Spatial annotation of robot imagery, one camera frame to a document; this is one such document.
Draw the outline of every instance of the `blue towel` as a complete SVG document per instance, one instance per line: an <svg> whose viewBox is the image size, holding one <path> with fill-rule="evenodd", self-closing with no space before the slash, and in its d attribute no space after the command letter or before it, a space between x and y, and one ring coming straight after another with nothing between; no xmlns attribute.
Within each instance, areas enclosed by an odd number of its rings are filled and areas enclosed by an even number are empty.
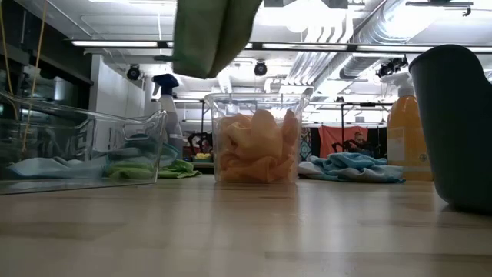
<svg viewBox="0 0 492 277"><path fill-rule="evenodd" d="M76 159L66 161L59 157L30 158L10 165L4 172L0 173L9 176L10 179L100 179L109 165L118 162L153 165L154 157L151 156L151 153L142 153L140 148L129 147L105 153L100 152L97 158L84 162ZM175 161L177 155L178 150L176 148L164 143L159 165L161 167L169 166Z"/></svg>
<svg viewBox="0 0 492 277"><path fill-rule="evenodd" d="M328 159L311 156L309 162L322 172L315 174L311 168L311 173L305 174L311 179L378 183L405 181L402 178L403 167L387 165L386 159L374 159L360 153L334 153Z"/></svg>

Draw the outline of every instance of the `spray bottle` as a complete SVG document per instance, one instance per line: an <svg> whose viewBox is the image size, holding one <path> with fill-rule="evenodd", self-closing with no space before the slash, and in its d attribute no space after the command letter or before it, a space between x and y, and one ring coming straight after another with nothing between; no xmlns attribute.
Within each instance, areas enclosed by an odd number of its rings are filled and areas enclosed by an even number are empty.
<svg viewBox="0 0 492 277"><path fill-rule="evenodd" d="M178 80L171 74L156 75L152 77L155 83L154 93L156 96L161 90L160 99L152 99L152 102L159 102L156 108L165 110L167 113L166 132L168 134L168 144L178 150L178 159L183 156L183 133L179 125L178 114L176 113L176 104L172 98L172 89L179 86Z"/></svg>
<svg viewBox="0 0 492 277"><path fill-rule="evenodd" d="M399 99L387 118L388 165L404 167L406 180L432 181L414 84L407 72L389 75L382 82L396 87Z"/></svg>

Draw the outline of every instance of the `wooden table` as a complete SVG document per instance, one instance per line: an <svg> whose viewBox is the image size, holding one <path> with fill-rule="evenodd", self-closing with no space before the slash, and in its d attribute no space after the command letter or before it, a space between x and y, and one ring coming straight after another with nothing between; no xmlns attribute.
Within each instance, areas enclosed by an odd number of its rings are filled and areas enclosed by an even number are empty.
<svg viewBox="0 0 492 277"><path fill-rule="evenodd" d="M0 276L492 276L492 219L431 183L158 185L0 197Z"/></svg>

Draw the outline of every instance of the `plastic bin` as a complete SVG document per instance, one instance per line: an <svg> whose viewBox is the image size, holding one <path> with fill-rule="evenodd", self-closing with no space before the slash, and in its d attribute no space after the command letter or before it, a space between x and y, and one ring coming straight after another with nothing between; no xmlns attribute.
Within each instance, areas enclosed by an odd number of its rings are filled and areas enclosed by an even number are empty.
<svg viewBox="0 0 492 277"><path fill-rule="evenodd" d="M408 68L437 193L455 208L492 215L492 148L477 138L489 132L492 85L480 60L463 46L441 45Z"/></svg>
<svg viewBox="0 0 492 277"><path fill-rule="evenodd" d="M129 119L0 98L22 109L20 121L0 119L0 194L155 183L165 112Z"/></svg>
<svg viewBox="0 0 492 277"><path fill-rule="evenodd" d="M218 93L205 101L217 182L295 182L304 95Z"/></svg>

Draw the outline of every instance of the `orange liquid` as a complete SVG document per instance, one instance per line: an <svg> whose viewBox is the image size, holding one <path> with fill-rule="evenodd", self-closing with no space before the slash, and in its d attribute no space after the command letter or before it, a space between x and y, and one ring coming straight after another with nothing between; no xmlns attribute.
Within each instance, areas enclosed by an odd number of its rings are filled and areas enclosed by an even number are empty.
<svg viewBox="0 0 492 277"><path fill-rule="evenodd" d="M404 167L406 180L434 180L414 96L400 97L391 107L387 119L387 157L388 165Z"/></svg>

